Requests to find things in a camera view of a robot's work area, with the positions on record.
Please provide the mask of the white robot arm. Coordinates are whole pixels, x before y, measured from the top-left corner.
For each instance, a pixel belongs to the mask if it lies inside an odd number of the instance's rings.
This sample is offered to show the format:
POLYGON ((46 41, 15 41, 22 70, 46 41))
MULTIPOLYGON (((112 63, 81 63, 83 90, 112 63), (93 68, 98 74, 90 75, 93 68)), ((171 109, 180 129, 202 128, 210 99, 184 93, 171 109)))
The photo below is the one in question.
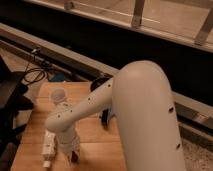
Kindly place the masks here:
POLYGON ((170 83, 158 64, 127 64, 45 126, 65 139, 74 122, 105 109, 116 115, 127 171, 186 171, 170 83))

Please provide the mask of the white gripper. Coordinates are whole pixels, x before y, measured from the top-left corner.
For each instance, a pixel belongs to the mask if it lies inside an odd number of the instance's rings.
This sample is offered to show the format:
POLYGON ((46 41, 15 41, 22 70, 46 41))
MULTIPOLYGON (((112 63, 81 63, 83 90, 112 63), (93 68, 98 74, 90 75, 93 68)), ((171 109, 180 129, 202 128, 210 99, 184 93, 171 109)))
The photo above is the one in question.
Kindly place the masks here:
POLYGON ((56 134, 60 150, 68 155, 69 165, 74 164, 73 153, 80 154, 80 137, 74 128, 56 134))

